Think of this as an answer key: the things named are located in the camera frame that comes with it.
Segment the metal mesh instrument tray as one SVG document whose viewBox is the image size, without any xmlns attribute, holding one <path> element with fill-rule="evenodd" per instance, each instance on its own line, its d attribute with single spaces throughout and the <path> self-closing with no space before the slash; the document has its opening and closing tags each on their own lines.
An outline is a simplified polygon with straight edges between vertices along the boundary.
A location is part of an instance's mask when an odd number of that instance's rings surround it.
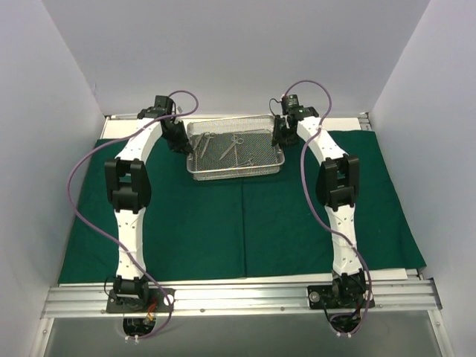
<svg viewBox="0 0 476 357">
<path fill-rule="evenodd" d="M 252 115 L 245 117 L 214 118 L 192 121 L 186 125 L 189 142 L 194 149 L 187 157 L 187 171 L 197 181 L 235 179 L 264 176 L 278 173 L 285 162 L 283 150 L 271 145 L 274 117 Z M 204 132 L 215 132 L 205 155 L 200 158 L 201 147 L 196 141 Z M 233 148 L 219 160 L 236 135 L 244 138 L 244 143 Z M 236 167 L 248 158 L 254 159 L 252 167 Z"/>
</svg>

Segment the green surgical cloth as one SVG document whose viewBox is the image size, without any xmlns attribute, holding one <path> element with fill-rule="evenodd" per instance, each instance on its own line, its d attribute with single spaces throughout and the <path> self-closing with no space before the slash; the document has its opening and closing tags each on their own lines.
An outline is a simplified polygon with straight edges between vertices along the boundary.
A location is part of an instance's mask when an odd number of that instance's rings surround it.
<svg viewBox="0 0 476 357">
<path fill-rule="evenodd" d="M 332 137 L 360 161 L 356 201 L 357 247 L 371 270 L 420 269 L 424 258 L 414 240 L 387 172 L 376 136 L 334 131 Z M 65 253 L 60 283 L 102 283 L 115 274 L 116 219 L 106 198 L 104 163 L 123 144 L 97 142 L 83 182 Z M 332 269 L 325 210 L 307 203 L 318 165 L 301 145 L 285 151 L 274 175 L 196 181 L 186 158 L 159 141 L 147 161 L 152 200 L 144 217 L 144 259 L 159 282 L 326 274 Z"/>
</svg>

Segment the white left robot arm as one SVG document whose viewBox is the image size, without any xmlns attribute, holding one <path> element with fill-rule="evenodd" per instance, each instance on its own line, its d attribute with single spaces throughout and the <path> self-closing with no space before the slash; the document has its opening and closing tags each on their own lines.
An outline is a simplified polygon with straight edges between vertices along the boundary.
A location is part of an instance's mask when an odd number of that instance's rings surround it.
<svg viewBox="0 0 476 357">
<path fill-rule="evenodd" d="M 142 109 L 137 118 L 139 133 L 104 164 L 107 199 L 114 211 L 120 242 L 113 292 L 133 312 L 145 310 L 150 302 L 143 253 L 144 216 L 152 198 L 147 159 L 161 138 L 173 152 L 193 153 L 184 124 L 174 117 L 175 113 L 176 105 L 171 99 Z"/>
</svg>

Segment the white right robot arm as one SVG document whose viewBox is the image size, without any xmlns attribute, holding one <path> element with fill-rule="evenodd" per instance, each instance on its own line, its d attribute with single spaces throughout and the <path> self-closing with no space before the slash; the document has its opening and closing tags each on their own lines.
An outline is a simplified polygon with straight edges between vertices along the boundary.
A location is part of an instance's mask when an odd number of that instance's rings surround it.
<svg viewBox="0 0 476 357">
<path fill-rule="evenodd" d="M 357 249 L 354 225 L 359 159 L 334 141 L 314 108 L 283 106 L 282 115 L 274 115 L 271 142 L 274 146 L 289 146 L 299 140 L 304 142 L 301 155 L 309 149 L 319 164 L 315 195 L 329 222 L 321 218 L 317 221 L 331 233 L 333 249 L 330 297 L 337 306 L 349 306 L 358 293 L 367 290 L 368 277 L 367 264 Z"/>
</svg>

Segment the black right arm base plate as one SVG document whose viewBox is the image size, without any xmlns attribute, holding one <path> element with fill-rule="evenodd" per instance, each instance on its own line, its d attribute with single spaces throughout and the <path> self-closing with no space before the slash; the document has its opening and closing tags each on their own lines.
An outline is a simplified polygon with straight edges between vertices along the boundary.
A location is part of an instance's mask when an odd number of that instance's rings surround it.
<svg viewBox="0 0 476 357">
<path fill-rule="evenodd" d="M 362 287 L 333 285 L 311 285 L 306 287 L 310 309 L 363 309 L 366 294 Z"/>
</svg>

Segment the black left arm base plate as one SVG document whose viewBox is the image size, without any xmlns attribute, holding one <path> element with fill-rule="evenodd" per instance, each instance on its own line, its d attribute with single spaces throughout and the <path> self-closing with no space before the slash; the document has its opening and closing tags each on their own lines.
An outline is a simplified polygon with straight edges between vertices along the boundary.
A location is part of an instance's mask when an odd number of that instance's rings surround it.
<svg viewBox="0 0 476 357">
<path fill-rule="evenodd" d="M 175 299 L 175 290 L 168 288 L 164 292 L 157 288 L 151 288 L 144 297 L 117 294 L 114 289 L 110 289 L 108 294 L 106 312 L 109 314 L 169 312 L 169 303 L 174 304 Z"/>
</svg>

